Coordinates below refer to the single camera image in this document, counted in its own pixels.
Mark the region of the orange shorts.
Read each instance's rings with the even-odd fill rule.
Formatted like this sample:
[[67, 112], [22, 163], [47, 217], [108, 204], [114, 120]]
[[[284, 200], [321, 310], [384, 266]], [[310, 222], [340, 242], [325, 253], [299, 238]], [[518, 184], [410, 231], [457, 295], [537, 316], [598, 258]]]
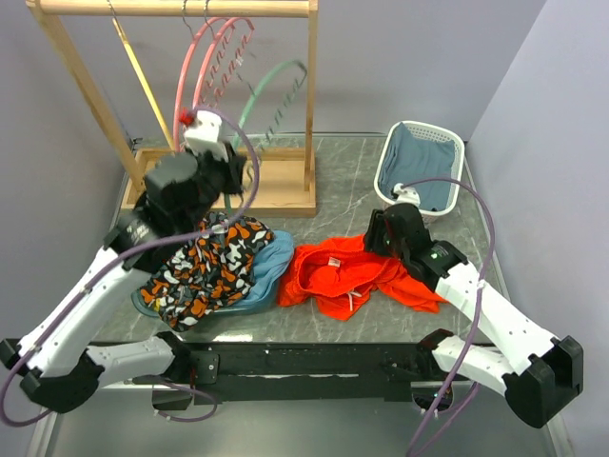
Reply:
[[325, 316], [347, 321], [375, 290], [421, 312], [437, 313], [444, 302], [399, 260], [366, 252], [363, 236], [357, 235], [297, 246], [281, 277], [277, 305], [287, 308], [312, 298]]

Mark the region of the green plastic hanger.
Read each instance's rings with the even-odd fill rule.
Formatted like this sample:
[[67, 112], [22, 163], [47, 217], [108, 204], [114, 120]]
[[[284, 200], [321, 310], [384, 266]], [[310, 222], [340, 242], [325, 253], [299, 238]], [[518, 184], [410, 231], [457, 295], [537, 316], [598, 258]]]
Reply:
[[273, 115], [273, 122], [265, 130], [265, 140], [259, 146], [259, 151], [257, 152], [257, 160], [259, 165], [261, 165], [263, 162], [262, 153], [265, 152], [265, 146], [270, 145], [271, 139], [275, 136], [276, 130], [279, 127], [281, 120], [284, 118], [284, 111], [292, 104], [298, 91], [303, 86], [308, 75], [308, 71], [303, 61], [299, 59], [293, 59], [284, 61], [283, 63], [280, 63], [275, 66], [260, 80], [256, 87], [253, 87], [251, 84], [247, 83], [247, 86], [250, 90], [250, 96], [245, 104], [245, 107], [242, 109], [241, 117], [239, 120], [240, 128], [243, 128], [245, 126], [248, 117], [253, 111], [256, 103], [258, 102], [258, 99], [265, 91], [265, 88], [282, 72], [292, 68], [298, 69], [302, 73], [302, 75], [300, 77], [294, 78], [291, 85], [291, 89], [284, 94], [282, 98], [282, 103], [275, 110], [275, 113]]

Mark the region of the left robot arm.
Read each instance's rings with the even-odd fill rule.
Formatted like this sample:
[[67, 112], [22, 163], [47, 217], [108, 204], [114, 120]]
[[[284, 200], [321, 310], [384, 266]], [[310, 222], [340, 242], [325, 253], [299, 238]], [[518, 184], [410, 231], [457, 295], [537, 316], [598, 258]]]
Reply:
[[1, 361], [48, 412], [67, 413], [99, 388], [138, 377], [175, 383], [190, 372], [190, 351], [174, 333], [100, 347], [91, 340], [114, 306], [160, 271], [223, 194], [241, 194], [253, 155], [217, 141], [161, 158], [145, 175], [135, 207], [119, 215], [93, 262], [57, 308], [18, 340], [1, 343]]

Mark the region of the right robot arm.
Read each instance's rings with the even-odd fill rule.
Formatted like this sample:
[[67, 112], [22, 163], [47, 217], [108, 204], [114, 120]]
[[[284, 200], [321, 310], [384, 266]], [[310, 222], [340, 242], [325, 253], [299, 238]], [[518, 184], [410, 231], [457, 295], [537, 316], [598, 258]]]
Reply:
[[495, 346], [467, 346], [451, 332], [437, 330], [422, 340], [425, 350], [416, 358], [423, 377], [434, 380], [455, 369], [496, 391], [517, 417], [534, 428], [544, 427], [582, 393], [582, 345], [571, 336], [559, 338], [520, 312], [481, 279], [464, 253], [431, 237], [414, 205], [374, 210], [364, 248], [397, 260]]

